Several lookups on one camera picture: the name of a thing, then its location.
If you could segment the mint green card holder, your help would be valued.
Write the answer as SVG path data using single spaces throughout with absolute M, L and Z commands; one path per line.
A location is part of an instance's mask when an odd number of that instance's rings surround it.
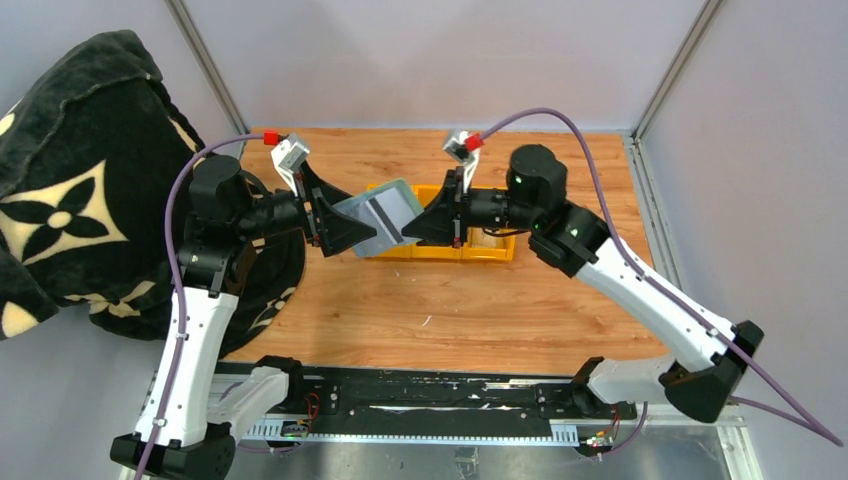
M 340 213 L 374 227 L 376 235 L 355 244 L 360 258 L 374 258 L 389 250 L 409 246 L 420 238 L 404 235 L 404 227 L 424 208 L 404 179 L 395 179 L 333 205 Z

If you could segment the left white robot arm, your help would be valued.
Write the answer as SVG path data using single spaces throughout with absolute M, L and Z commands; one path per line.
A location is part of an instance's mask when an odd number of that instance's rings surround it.
M 132 432 L 115 438 L 111 459 L 137 478 L 222 479 L 239 442 L 269 410 L 316 412 L 302 364 L 266 356 L 219 402 L 209 396 L 225 333 L 257 257 L 255 241 L 311 234 L 325 256 L 373 238 L 373 227 L 338 211 L 346 194 L 316 176 L 303 159 L 283 162 L 293 183 L 270 193 L 249 186 L 230 156 L 193 157 L 178 175 L 192 209 L 185 236 L 165 236 L 173 276 L 171 323 L 147 405 Z

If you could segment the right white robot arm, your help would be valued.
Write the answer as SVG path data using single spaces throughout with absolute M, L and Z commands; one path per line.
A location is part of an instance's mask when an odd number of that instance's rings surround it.
M 659 402 L 695 421 L 717 420 L 747 369 L 741 356 L 764 338 L 756 324 L 707 312 L 638 259 L 598 215 L 567 200 L 567 168 L 543 145 L 512 152 L 503 189 L 467 187 L 465 180 L 464 168 L 448 171 L 403 234 L 459 247 L 470 228 L 526 232 L 540 260 L 613 300 L 669 350 L 642 360 L 587 360 L 571 381 L 577 413 L 592 418 L 620 402 Z

